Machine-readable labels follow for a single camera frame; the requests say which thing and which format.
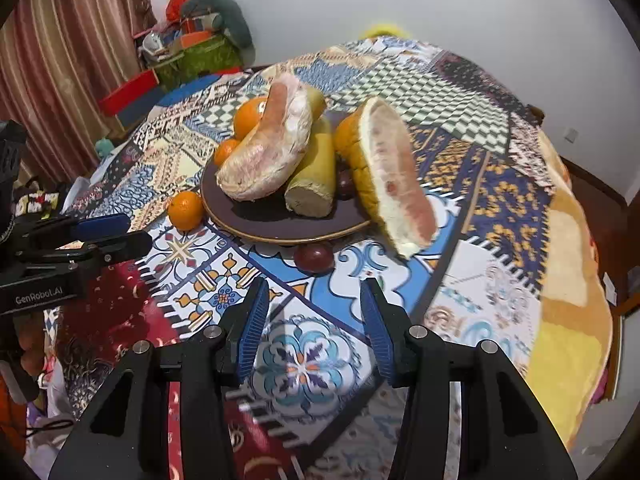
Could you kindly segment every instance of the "wall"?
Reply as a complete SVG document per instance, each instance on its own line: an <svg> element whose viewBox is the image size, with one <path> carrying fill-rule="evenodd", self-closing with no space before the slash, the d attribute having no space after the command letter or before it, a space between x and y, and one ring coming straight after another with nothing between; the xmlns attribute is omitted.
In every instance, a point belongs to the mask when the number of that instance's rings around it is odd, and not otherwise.
<svg viewBox="0 0 640 480"><path fill-rule="evenodd" d="M631 181L631 185L626 190L625 200L626 203L631 204L631 201L635 198L636 194L640 192L640 170L636 173L636 176Z"/></svg>
<svg viewBox="0 0 640 480"><path fill-rule="evenodd" d="M256 64L392 22L493 73L546 112L561 155L622 195L640 168L640 52L608 0L236 0ZM580 133L575 144L562 136Z"/></svg>

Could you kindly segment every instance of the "patterned tablecloth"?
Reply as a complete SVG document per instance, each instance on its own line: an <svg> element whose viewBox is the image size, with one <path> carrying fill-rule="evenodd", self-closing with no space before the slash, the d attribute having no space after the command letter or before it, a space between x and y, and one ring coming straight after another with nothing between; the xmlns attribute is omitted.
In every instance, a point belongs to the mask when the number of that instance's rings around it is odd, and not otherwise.
<svg viewBox="0 0 640 480"><path fill-rule="evenodd" d="M431 247L405 263L371 230L336 240L335 269L314 277L296 269L291 248L254 244L210 221L187 234L171 227L162 214L167 201L198 185L215 147L232 135L235 110L266 94L282 70L321 89L331 109L353 111L380 95L402 115L436 212ZM58 320L58 356L76 415L137 338L187 339L241 301L255 276L268 279L270 314L254 371L226 393L241 478L301 478L303 471L307 478L386 478L406 391L376 374L359 303L366 277L446 340L496 341L567 444L609 352L594 247L558 155L507 89L429 44L355 41L257 75L224 76L143 124L74 210L89 217L125 212L132 229L146 228L154 240L137 266L110 269L101 279L111 285L97 282L91 297L66 306ZM451 398L446 476L455 478L455 384ZM176 390L174 477L178 399Z"/></svg>

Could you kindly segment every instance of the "floor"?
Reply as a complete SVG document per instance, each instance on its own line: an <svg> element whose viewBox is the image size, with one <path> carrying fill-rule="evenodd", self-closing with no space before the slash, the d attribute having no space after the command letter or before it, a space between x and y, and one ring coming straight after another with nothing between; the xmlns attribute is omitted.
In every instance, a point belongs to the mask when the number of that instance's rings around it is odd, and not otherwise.
<svg viewBox="0 0 640 480"><path fill-rule="evenodd" d="M626 210L579 176L571 175L574 195L582 204L600 257L600 275L606 272L618 290L618 302L626 299L626 272L631 265L626 231Z"/></svg>

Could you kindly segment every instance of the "striped curtain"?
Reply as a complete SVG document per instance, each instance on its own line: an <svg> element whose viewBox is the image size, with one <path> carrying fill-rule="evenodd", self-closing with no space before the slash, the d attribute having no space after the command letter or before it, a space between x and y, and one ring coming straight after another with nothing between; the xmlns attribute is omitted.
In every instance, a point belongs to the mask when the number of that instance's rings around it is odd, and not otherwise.
<svg viewBox="0 0 640 480"><path fill-rule="evenodd" d="M69 182L111 130L97 102L140 72L132 36L149 0L20 0L0 29L0 119L29 133L22 174Z"/></svg>

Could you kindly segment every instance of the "brown plate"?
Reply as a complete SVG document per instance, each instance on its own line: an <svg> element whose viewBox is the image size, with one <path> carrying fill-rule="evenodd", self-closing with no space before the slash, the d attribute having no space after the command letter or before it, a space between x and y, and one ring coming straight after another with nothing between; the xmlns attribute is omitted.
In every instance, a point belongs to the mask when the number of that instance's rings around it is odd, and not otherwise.
<svg viewBox="0 0 640 480"><path fill-rule="evenodd" d="M346 115L325 113L334 128ZM235 235L259 242L297 245L346 236L371 223L357 197L336 199L334 209L325 218L306 218L287 210L282 189L254 202L236 202L218 187L217 170L209 159L202 173L200 195L210 218Z"/></svg>

